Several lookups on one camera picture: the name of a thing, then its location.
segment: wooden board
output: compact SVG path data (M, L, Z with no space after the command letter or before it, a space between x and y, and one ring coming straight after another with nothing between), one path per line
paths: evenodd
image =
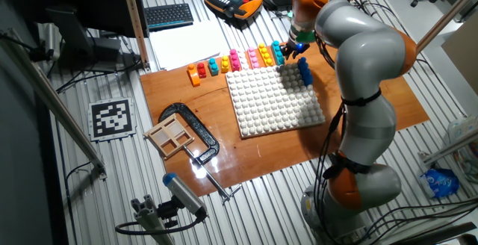
M336 50L329 49L329 53L334 58ZM161 112L168 105L174 102L185 103L220 143L217 159L206 164L206 168L223 187L230 187L317 157L330 120L341 103L341 95L335 72L325 62L318 47L311 46L304 56L314 76L314 89L326 117L326 123L323 125L241 140L225 75L220 73L213 77L208 71L207 78L201 79L201 85L193 87L185 67L141 76L153 124L158 123ZM293 63L297 59L289 58L288 62ZM395 107L397 130L429 119L403 78L384 81L381 88L383 95ZM335 134L329 151L338 148L339 140L339 134ZM205 150L204 143L197 137L188 147L196 153ZM174 155L165 161L165 164L167 172L177 173L198 195L216 190L204 173L195 169L184 152Z

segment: blue plastic bag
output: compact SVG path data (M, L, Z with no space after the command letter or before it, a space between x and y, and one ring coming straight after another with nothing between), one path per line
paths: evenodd
M440 198L456 193L460 183L455 173L446 169L427 170L420 176L420 183L428 197Z

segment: blue lego brick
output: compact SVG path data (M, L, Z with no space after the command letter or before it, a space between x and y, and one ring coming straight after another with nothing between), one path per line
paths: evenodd
M209 59L209 71L211 72L211 76L215 76L219 74L219 68L217 67L216 60L214 58Z
M300 58L297 62L297 67L299 68L304 85L308 86L309 84L312 84L314 79L312 78L311 70L308 68L307 60L305 58Z
M284 65L285 64L285 59L284 59L284 56L282 55L281 47L279 46L279 42L277 40L275 40L272 43L270 48L272 49L272 56L276 60L277 65Z

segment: keyboard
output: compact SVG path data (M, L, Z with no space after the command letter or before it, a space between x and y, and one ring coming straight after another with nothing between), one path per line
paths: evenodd
M150 31L193 24L187 3L148 7L144 9Z

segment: metal table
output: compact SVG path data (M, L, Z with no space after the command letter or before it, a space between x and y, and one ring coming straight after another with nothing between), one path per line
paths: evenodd
M190 4L195 21L211 20L217 23L227 42L226 50L244 50L261 42L271 43L274 40L287 39L289 21L274 18L273 13L264 9L254 23L240 31L216 18L202 0L143 0L145 7L184 2ZM386 0L372 2L389 6ZM391 13L379 8L376 11L378 14L374 14L374 18L405 31ZM133 50L138 53L136 43L133 40L130 40L130 43ZM161 67L154 59L148 40L146 47L150 55L151 71L159 70ZM129 53L124 45L123 51ZM129 96L134 98L138 114L135 135L93 144L105 161L108 173L106 180L91 179L89 175L91 166L74 173L69 180L73 220L79 244L154 244L150 237L129 237L117 235L114 231L116 224L134 220L131 199L141 198L145 194L151 194L157 203L170 199L170 192L161 182L165 173L161 156L141 136L152 127L139 79L141 74L146 73L144 70L137 70L129 74L119 72L117 75L91 78L60 94L65 106L85 132L87 132L87 108L91 102ZM54 87L59 87L71 77L71 72L63 71L60 75L53 75L51 81ZM403 192L388 204L364 212L364 216L371 220L398 206L430 205L437 202L427 199L418 184L418 174L423 171L424 165L420 164L416 154L421 150L430 154L438 151L444 144L448 123L462 115L456 107L455 98L430 66L417 62L415 67L405 74L405 79L428 113L430 121L396 133L390 148L377 160L377 163L387 164L399 173ZM54 117L52 127L53 132L57 132ZM60 176L63 175L60 164L61 152L64 154L66 172L87 162L86 157L61 126L58 127L58 135L55 136L55 147ZM456 169L449 157L438 162L442 167ZM221 197L217 192L202 196L201 199L206 204L210 217L205 223L192 229L173 234L176 244L315 244L314 237L300 213L299 201L302 192L314 181L316 164L316 161L309 161L243 182L243 189L225 205L221 204ZM63 181L60 181L60 185L65 197ZM475 187L462 182L456 195L442 199L441 202L466 200L476 194ZM393 218L431 214L437 210L404 211L395 214ZM65 216L69 241L74 244L68 212L65 212ZM179 213L181 226L192 221L193 218L187 211ZM401 233L394 232L389 241L409 236L440 222L434 220L420 224L410 223L400 229ZM386 229L387 226L383 226L378 235ZM358 235L363 233L363 230L357 232Z

